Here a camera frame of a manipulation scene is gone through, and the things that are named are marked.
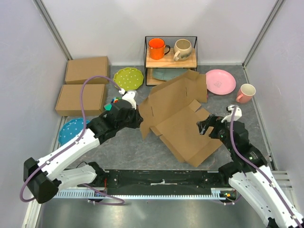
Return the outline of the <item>brown cardboard box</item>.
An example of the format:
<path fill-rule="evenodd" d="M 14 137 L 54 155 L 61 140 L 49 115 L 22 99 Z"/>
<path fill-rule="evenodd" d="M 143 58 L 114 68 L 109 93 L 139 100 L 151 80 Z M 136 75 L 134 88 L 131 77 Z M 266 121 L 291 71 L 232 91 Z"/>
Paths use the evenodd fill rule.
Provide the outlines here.
<path fill-rule="evenodd" d="M 196 71 L 188 70 L 153 87 L 138 106 L 143 118 L 142 137 L 152 131 L 179 162 L 198 167 L 222 145 L 220 140 L 199 132 L 197 122 L 209 116 L 201 107 L 206 102 L 206 76 Z"/>

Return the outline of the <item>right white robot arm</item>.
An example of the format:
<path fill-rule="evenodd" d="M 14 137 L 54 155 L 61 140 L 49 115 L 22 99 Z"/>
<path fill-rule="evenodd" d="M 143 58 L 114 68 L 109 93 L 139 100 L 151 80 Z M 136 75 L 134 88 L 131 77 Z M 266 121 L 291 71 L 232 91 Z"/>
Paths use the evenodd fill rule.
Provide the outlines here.
<path fill-rule="evenodd" d="M 239 121 L 227 122 L 211 114 L 197 122 L 199 133 L 219 139 L 230 152 L 231 162 L 218 170 L 218 183 L 231 186 L 248 202 L 268 228 L 302 228 L 303 215 L 291 204 L 277 181 L 263 154 L 252 145 L 248 130 Z"/>

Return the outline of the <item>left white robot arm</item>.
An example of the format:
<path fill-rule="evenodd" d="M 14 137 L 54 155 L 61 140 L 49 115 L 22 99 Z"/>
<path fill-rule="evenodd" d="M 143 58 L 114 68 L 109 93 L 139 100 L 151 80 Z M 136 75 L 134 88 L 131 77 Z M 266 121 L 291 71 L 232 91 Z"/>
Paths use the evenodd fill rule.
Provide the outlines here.
<path fill-rule="evenodd" d="M 68 169 L 68 166 L 86 152 L 115 137 L 119 130 L 139 128 L 142 121 L 134 100 L 119 100 L 56 151 L 37 161 L 27 159 L 23 172 L 25 186 L 39 204 L 51 200 L 60 190 L 69 187 L 83 184 L 101 186 L 107 174 L 96 162 L 76 169 Z"/>

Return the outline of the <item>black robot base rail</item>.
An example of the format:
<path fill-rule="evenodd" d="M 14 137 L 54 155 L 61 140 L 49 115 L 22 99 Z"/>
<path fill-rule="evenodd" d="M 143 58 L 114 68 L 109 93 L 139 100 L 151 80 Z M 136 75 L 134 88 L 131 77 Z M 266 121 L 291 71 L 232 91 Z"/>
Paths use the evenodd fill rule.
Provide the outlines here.
<path fill-rule="evenodd" d="M 93 181 L 95 187 L 119 188 L 129 185 L 153 186 L 171 184 L 202 186 L 204 188 L 229 187 L 228 178 L 218 171 L 188 170 L 106 170 Z"/>

